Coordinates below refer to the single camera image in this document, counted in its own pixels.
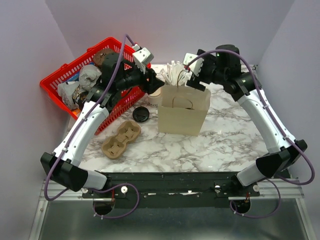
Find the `brown paper bag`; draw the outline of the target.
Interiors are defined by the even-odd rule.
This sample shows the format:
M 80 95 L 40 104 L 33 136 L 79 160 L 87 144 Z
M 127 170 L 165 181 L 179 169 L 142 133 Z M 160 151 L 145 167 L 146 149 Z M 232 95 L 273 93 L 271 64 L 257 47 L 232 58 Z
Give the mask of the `brown paper bag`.
M 210 108 L 211 92 L 179 85 L 180 71 L 173 85 L 161 88 L 161 102 L 157 107 L 160 133 L 198 136 Z

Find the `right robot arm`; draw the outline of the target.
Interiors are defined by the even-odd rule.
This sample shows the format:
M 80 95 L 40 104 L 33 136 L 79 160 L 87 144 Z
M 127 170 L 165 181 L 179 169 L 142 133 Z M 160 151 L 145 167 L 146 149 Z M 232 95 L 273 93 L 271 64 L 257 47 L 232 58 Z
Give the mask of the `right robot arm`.
M 307 143 L 298 140 L 281 122 L 263 90 L 261 83 L 233 44 L 214 50 L 186 53 L 182 62 L 192 76 L 187 86 L 204 91 L 204 84 L 221 85 L 249 115 L 265 143 L 267 154 L 239 171 L 230 183 L 230 191 L 241 196 L 248 186 L 272 178 L 304 157 Z

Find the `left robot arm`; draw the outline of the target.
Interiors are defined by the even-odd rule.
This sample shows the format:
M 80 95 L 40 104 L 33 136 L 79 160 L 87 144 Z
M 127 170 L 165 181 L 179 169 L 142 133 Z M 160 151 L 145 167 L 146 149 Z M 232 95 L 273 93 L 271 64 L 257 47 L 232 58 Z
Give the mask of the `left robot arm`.
M 82 156 L 97 128 L 105 121 L 122 99 L 122 92 L 139 87 L 147 94 L 164 85 L 147 65 L 154 58 L 146 48 L 132 54 L 133 62 L 122 54 L 108 54 L 101 66 L 101 76 L 83 101 L 81 114 L 66 138 L 52 153 L 43 153 L 41 165 L 49 180 L 74 192 L 93 189 L 101 198 L 107 197 L 111 185 L 107 177 L 97 171 L 79 167 Z

